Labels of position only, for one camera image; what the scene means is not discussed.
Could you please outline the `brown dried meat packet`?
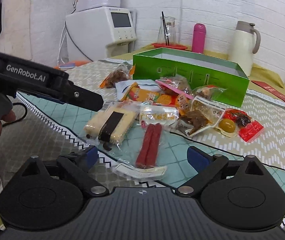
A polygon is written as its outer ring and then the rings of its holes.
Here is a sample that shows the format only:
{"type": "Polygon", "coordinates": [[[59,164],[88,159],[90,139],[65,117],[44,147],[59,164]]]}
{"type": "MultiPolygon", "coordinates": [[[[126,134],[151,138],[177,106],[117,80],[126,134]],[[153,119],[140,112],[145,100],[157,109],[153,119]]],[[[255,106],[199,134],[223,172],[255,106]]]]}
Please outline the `brown dried meat packet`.
{"type": "Polygon", "coordinates": [[[214,128],[225,114],[226,107],[220,103],[195,96],[185,115],[176,122],[175,129],[187,137],[194,137],[203,131],[214,128]]]}

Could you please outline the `pink-edged mixed nut bag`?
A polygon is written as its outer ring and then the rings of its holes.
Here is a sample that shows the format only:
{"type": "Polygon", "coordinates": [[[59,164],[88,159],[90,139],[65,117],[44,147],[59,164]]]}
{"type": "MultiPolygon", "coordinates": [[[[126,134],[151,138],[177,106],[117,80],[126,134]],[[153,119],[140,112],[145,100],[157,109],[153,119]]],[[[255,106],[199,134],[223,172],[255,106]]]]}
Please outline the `pink-edged mixed nut bag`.
{"type": "Polygon", "coordinates": [[[181,75],[176,74],[172,77],[161,77],[156,80],[162,91],[170,95],[183,95],[187,99],[193,99],[193,92],[187,79],[181,75]]]}

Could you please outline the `black straws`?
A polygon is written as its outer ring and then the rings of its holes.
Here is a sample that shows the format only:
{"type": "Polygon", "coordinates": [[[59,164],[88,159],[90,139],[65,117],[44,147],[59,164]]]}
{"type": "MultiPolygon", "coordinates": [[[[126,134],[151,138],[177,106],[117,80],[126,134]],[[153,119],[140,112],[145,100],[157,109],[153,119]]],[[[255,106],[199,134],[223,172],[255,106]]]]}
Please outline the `black straws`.
{"type": "Polygon", "coordinates": [[[166,46],[169,46],[169,37],[168,37],[168,30],[166,27],[166,21],[165,21],[165,16],[164,16],[164,12],[162,11],[162,22],[163,22],[163,29],[164,29],[164,39],[165,39],[165,44],[166,46]]]}

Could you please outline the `red envelope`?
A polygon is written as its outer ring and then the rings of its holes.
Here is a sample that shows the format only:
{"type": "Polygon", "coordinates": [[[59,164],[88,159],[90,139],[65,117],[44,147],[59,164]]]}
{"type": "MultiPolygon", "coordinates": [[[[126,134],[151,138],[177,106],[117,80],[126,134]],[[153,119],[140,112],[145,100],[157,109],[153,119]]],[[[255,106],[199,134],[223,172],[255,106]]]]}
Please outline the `red envelope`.
{"type": "Polygon", "coordinates": [[[273,88],[272,86],[270,86],[269,84],[262,82],[262,81],[255,81],[255,80],[252,81],[252,83],[270,92],[271,94],[273,94],[274,96],[276,96],[277,98],[285,102],[285,95],[279,92],[278,90],[276,90],[275,88],[273,88]]]}

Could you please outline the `clear cracker pack black label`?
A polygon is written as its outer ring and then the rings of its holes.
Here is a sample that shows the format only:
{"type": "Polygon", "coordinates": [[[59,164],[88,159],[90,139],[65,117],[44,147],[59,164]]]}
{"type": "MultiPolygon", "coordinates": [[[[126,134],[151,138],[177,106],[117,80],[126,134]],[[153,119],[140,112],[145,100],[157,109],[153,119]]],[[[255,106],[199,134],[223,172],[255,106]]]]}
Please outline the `clear cracker pack black label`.
{"type": "Polygon", "coordinates": [[[83,138],[88,144],[101,144],[106,151],[120,146],[135,123],[141,104],[135,101],[109,101],[86,123],[83,138]]]}

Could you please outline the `orange-edged brown snack bag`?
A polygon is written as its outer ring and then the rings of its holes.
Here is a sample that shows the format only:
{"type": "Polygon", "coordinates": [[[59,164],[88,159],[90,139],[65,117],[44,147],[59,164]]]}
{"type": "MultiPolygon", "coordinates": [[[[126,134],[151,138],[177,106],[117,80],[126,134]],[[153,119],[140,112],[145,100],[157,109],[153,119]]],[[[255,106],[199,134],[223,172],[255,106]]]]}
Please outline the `orange-edged brown snack bag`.
{"type": "Polygon", "coordinates": [[[120,81],[131,80],[135,72],[135,66],[121,63],[115,70],[110,72],[108,76],[99,85],[100,88],[115,88],[115,84],[120,81]]]}

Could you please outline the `orange yellow snack packet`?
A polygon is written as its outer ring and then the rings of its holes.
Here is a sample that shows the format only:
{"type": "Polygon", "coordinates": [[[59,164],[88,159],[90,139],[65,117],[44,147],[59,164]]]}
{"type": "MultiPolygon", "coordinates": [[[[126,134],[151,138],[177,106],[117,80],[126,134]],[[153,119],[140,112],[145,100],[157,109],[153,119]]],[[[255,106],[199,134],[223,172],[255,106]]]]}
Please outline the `orange yellow snack packet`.
{"type": "Polygon", "coordinates": [[[132,84],[120,101],[132,100],[136,102],[150,102],[164,106],[174,106],[178,102],[177,95],[169,95],[161,92],[153,92],[132,84]]]}

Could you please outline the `red sausage sticks pack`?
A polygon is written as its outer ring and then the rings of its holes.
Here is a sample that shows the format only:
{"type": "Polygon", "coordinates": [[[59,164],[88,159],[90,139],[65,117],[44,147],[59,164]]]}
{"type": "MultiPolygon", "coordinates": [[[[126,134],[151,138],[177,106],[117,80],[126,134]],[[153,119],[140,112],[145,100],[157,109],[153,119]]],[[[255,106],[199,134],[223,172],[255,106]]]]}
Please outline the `red sausage sticks pack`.
{"type": "Polygon", "coordinates": [[[137,168],[147,169],[156,166],[161,135],[162,125],[160,123],[147,126],[142,147],[135,161],[137,168]]]}

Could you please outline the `red candy egg packet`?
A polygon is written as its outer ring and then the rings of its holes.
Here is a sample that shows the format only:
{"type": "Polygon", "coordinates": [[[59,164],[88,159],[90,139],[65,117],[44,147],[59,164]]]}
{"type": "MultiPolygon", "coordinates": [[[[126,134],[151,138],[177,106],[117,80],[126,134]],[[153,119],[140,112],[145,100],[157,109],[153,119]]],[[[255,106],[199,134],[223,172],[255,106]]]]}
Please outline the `red candy egg packet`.
{"type": "Polygon", "coordinates": [[[253,142],[264,131],[264,127],[260,122],[253,119],[246,112],[234,108],[226,109],[215,129],[229,138],[238,135],[246,143],[253,142]]]}

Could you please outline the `red plastic basket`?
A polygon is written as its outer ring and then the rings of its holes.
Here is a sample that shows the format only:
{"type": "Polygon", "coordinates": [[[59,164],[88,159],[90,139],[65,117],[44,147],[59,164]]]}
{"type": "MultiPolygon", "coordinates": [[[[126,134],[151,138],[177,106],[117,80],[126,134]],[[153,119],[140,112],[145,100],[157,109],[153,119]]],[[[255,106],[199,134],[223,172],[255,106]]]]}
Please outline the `red plastic basket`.
{"type": "Polygon", "coordinates": [[[152,43],[154,48],[169,48],[169,49],[176,49],[176,50],[187,50],[187,46],[183,46],[181,44],[174,44],[174,45],[167,45],[166,43],[152,43]]]}

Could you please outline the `white cake packet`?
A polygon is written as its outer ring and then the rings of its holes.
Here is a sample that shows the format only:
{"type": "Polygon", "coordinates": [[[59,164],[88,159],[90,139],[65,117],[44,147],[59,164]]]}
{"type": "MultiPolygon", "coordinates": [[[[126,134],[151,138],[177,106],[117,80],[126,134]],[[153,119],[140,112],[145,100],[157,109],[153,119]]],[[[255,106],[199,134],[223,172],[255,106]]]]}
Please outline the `white cake packet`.
{"type": "Polygon", "coordinates": [[[150,124],[170,126],[179,119],[179,111],[175,107],[143,105],[140,107],[139,124],[147,127],[150,124]]]}

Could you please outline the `white foil snack bag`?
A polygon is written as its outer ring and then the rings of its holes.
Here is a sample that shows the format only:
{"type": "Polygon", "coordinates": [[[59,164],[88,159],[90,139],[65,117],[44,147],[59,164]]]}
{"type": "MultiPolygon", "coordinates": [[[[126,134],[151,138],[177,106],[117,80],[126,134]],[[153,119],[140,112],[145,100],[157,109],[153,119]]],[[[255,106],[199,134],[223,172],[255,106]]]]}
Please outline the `white foil snack bag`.
{"type": "Polygon", "coordinates": [[[120,81],[115,84],[117,99],[120,101],[129,87],[132,84],[136,83],[135,87],[139,87],[141,89],[153,91],[153,92],[161,92],[160,86],[153,80],[125,80],[120,81]]]}

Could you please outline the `orange plastic basin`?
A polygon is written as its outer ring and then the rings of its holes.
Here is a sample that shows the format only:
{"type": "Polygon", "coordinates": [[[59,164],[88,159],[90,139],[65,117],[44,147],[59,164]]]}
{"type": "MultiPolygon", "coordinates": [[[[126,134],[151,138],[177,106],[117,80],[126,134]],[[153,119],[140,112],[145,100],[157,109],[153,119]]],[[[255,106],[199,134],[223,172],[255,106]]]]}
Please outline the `orange plastic basin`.
{"type": "Polygon", "coordinates": [[[66,71],[68,69],[72,69],[72,68],[75,68],[75,67],[79,67],[79,66],[83,66],[87,63],[91,63],[91,61],[70,61],[70,62],[67,62],[67,63],[63,63],[59,66],[55,66],[54,68],[55,69],[58,69],[58,70],[61,70],[61,71],[66,71]]]}

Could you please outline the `cream thermal carafe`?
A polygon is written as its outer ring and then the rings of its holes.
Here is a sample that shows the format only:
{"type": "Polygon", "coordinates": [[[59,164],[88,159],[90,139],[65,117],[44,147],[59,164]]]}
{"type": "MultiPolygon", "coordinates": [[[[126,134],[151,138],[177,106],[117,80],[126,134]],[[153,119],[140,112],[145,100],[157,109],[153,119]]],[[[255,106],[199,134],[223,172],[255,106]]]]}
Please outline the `cream thermal carafe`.
{"type": "Polygon", "coordinates": [[[229,47],[228,60],[237,63],[250,76],[254,54],[260,48],[261,35],[254,23],[238,21],[229,47]]]}

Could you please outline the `clear glass pitcher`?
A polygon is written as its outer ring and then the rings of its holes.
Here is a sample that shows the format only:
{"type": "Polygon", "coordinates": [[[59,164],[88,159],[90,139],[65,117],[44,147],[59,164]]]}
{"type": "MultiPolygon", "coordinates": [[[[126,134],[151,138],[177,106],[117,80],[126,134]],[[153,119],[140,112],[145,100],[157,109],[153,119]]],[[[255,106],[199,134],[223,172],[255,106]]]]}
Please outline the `clear glass pitcher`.
{"type": "Polygon", "coordinates": [[[161,25],[158,31],[158,43],[164,45],[176,44],[176,18],[170,16],[161,16],[161,25]]]}

